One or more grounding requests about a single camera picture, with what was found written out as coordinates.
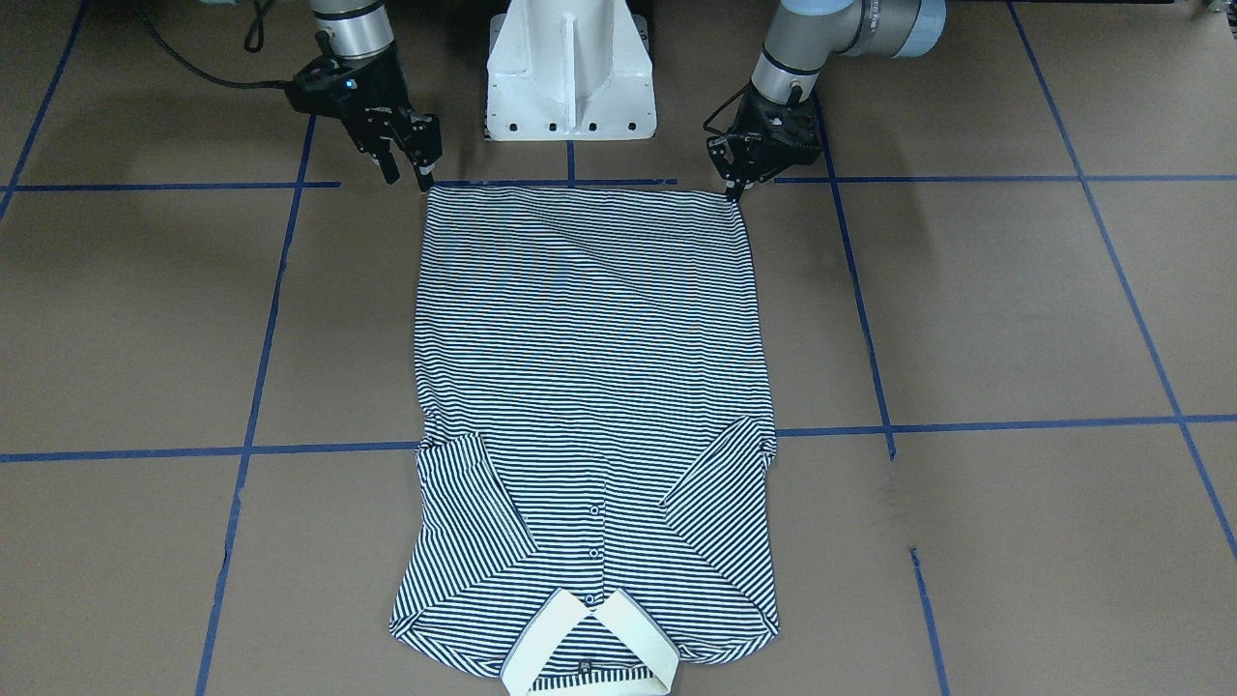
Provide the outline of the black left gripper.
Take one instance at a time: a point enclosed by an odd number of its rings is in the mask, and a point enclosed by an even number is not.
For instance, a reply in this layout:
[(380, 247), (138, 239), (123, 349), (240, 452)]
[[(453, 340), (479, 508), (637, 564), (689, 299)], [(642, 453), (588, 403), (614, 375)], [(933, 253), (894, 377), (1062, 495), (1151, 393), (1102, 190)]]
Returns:
[(798, 83), (785, 101), (748, 83), (708, 116), (705, 132), (708, 158), (725, 182), (729, 202), (792, 166), (813, 163), (823, 151), (816, 111)]

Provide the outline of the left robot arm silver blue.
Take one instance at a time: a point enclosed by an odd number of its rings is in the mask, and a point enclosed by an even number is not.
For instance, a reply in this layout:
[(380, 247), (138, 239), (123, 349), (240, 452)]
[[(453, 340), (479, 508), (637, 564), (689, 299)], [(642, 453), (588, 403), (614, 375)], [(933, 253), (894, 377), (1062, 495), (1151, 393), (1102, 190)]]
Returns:
[(751, 187), (820, 158), (811, 96), (831, 57), (919, 57), (939, 43), (946, 19), (944, 1), (779, 2), (748, 82), (714, 111), (734, 106), (734, 121), (703, 124), (726, 198), (738, 202)]

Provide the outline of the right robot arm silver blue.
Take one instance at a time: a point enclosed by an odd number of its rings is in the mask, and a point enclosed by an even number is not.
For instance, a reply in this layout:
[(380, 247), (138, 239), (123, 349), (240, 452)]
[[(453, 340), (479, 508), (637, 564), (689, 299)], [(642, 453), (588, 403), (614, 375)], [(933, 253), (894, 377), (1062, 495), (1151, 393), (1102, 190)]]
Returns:
[(297, 70), (285, 96), (294, 111), (334, 119), (388, 184), (396, 155), (414, 168), (421, 190), (434, 184), (443, 155), (442, 122), (416, 110), (383, 1), (313, 1), (319, 54)]

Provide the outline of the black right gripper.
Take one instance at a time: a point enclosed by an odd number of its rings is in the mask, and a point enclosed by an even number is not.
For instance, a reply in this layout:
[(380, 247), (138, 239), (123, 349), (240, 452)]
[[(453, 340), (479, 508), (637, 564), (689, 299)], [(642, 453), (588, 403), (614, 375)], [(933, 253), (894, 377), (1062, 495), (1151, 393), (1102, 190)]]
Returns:
[(286, 96), (298, 112), (341, 122), (359, 153), (367, 155), (388, 185), (400, 180), (392, 150), (414, 164), (421, 192), (434, 185), (443, 155), (442, 122), (416, 110), (396, 48), (359, 59), (314, 58), (293, 75)]

